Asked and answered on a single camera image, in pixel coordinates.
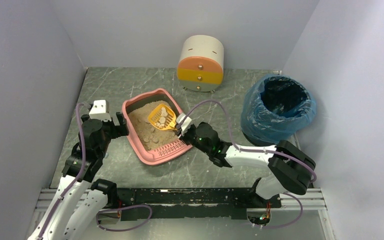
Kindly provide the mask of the pink cat litter box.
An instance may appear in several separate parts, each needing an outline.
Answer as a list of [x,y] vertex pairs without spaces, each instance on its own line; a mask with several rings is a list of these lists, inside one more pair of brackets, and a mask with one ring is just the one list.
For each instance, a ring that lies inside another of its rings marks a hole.
[[139,160],[150,166],[169,162],[185,154],[192,148],[191,145],[187,145],[179,139],[175,139],[170,143],[157,147],[156,149],[147,150],[145,148],[138,135],[139,129],[134,127],[128,114],[145,106],[146,104],[156,101],[164,101],[168,103],[169,107],[174,111],[176,116],[183,112],[183,110],[170,95],[170,93],[163,88],[157,88],[153,91],[139,94],[131,99],[124,101],[121,107],[121,112],[125,117],[126,126],[129,131],[127,139]]

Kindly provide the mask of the yellow litter scoop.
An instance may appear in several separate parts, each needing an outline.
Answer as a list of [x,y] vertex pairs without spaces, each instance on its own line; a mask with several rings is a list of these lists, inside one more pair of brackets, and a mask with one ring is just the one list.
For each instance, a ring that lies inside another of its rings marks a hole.
[[177,116],[175,112],[166,104],[159,104],[148,115],[148,122],[161,131],[175,130]]

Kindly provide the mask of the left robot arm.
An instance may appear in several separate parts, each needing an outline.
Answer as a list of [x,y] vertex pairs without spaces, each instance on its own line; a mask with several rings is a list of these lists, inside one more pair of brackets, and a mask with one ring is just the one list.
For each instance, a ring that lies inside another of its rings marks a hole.
[[95,180],[111,140],[128,136],[127,121],[116,113],[111,117],[90,112],[77,116],[78,143],[65,162],[55,195],[30,240],[78,240],[89,222],[105,207],[118,208],[121,201],[116,183]]

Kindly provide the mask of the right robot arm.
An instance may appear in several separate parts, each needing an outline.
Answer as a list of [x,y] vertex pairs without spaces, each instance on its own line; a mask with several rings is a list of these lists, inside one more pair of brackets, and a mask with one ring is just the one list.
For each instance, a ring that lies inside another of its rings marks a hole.
[[243,146],[226,142],[206,122],[176,124],[180,140],[205,153],[222,168],[252,167],[270,171],[264,179],[255,181],[252,193],[269,200],[285,192],[303,196],[316,179],[316,163],[287,140],[270,146]]

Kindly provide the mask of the beige cat litter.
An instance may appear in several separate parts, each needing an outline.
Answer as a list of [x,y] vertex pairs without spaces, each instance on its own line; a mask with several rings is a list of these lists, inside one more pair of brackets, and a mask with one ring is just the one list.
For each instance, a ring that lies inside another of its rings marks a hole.
[[132,126],[146,151],[155,150],[178,139],[173,130],[159,130],[149,123],[149,114],[160,104],[168,106],[166,101],[153,101],[128,114]]

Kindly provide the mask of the round pastel drawer cabinet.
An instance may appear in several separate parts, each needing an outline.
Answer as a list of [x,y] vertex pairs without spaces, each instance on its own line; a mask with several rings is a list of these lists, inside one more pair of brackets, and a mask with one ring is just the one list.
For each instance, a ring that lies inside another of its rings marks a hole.
[[193,35],[185,40],[176,68],[184,89],[214,92],[224,78],[224,46],[215,37]]

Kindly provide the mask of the black bin with blue bag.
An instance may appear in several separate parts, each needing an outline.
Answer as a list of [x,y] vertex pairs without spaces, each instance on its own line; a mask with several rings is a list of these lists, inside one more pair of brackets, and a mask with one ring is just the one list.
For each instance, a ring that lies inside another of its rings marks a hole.
[[308,127],[316,114],[316,100],[301,83],[267,74],[247,91],[240,128],[252,145],[264,147],[288,140]]

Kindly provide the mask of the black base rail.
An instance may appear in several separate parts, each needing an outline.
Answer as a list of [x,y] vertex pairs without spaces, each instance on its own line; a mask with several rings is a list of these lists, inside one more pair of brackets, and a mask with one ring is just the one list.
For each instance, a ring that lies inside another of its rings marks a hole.
[[147,205],[121,213],[122,221],[183,218],[220,218],[246,220],[247,212],[279,209],[281,199],[275,195],[269,200],[253,195],[246,187],[234,188],[118,188],[122,207]]

